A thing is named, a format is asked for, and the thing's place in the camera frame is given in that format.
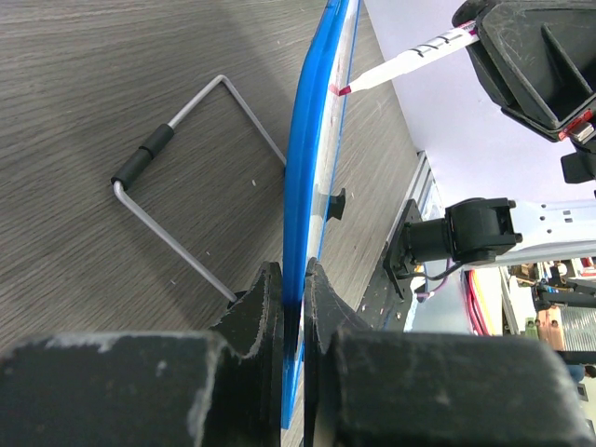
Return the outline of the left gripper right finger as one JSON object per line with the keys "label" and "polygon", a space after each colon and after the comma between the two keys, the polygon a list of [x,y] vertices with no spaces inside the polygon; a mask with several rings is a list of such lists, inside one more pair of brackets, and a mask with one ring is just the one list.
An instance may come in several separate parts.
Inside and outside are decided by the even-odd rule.
{"label": "left gripper right finger", "polygon": [[306,269],[307,446],[591,446],[561,357],[539,341],[377,331]]}

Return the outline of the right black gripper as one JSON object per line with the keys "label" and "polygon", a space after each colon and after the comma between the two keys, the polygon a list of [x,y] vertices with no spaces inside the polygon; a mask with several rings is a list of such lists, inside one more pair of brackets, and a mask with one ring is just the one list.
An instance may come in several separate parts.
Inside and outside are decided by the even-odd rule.
{"label": "right black gripper", "polygon": [[551,142],[568,139],[566,183],[595,180],[595,4],[467,1],[480,40],[468,49],[504,115]]}

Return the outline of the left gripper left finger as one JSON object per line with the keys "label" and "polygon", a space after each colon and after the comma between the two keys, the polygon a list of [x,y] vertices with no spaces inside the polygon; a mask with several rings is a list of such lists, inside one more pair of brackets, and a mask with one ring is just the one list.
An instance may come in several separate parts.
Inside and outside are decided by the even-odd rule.
{"label": "left gripper left finger", "polygon": [[277,446],[282,276],[198,332],[61,332],[1,356],[5,446]]}

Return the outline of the white marker magenta cap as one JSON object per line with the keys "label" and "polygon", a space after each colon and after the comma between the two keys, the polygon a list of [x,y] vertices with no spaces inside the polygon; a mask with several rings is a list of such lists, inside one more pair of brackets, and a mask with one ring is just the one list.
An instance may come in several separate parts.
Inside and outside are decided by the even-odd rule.
{"label": "white marker magenta cap", "polygon": [[335,93],[339,97],[343,97],[350,93],[375,88],[387,81],[409,74],[432,62],[445,58],[478,41],[477,22],[474,20],[466,21],[373,67],[346,86],[335,90]]}

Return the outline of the blue framed whiteboard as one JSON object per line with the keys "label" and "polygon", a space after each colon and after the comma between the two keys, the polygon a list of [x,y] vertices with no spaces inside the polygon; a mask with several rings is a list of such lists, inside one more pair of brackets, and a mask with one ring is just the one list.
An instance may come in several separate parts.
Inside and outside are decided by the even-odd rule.
{"label": "blue framed whiteboard", "polygon": [[308,262],[321,255],[326,223],[340,218],[343,194],[332,192],[360,13],[358,1],[330,1],[306,53],[293,105],[284,184],[282,428],[291,426],[302,368]]}

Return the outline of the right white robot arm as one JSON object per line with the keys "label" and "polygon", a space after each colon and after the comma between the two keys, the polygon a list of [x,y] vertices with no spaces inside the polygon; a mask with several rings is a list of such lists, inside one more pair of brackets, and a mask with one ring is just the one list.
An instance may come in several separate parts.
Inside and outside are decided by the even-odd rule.
{"label": "right white robot arm", "polygon": [[[502,113],[550,142],[569,140],[567,183],[595,177],[595,5],[591,1],[468,1],[454,28],[408,50],[415,67],[460,48]],[[490,264],[506,253],[544,244],[591,242],[595,204],[470,198],[442,218],[406,223],[386,263],[449,259]]]}

